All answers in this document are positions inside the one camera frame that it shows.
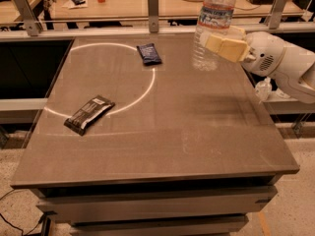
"speckled floor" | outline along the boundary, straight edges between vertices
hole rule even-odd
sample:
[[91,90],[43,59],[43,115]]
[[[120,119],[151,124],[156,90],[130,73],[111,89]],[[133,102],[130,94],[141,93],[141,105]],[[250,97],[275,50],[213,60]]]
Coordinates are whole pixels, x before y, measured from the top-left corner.
[[[313,236],[315,231],[315,139],[285,139],[300,164],[296,175],[286,175],[278,183],[279,193],[259,213],[248,214],[249,223],[231,236]],[[0,197],[10,192],[10,180],[23,155],[22,149],[0,150]],[[0,212],[27,234],[37,225],[41,212],[31,191],[14,191],[1,199]],[[69,236],[69,225],[53,224],[50,236]],[[32,233],[40,232],[39,225]],[[22,235],[0,218],[0,235]]]

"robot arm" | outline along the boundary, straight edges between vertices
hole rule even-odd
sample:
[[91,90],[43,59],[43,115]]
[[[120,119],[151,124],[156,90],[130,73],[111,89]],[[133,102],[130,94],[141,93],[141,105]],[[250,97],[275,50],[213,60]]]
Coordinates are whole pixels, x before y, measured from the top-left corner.
[[315,54],[264,31],[245,34],[231,28],[228,35],[212,34],[204,45],[219,56],[241,63],[261,77],[275,80],[279,89],[304,102],[315,102]]

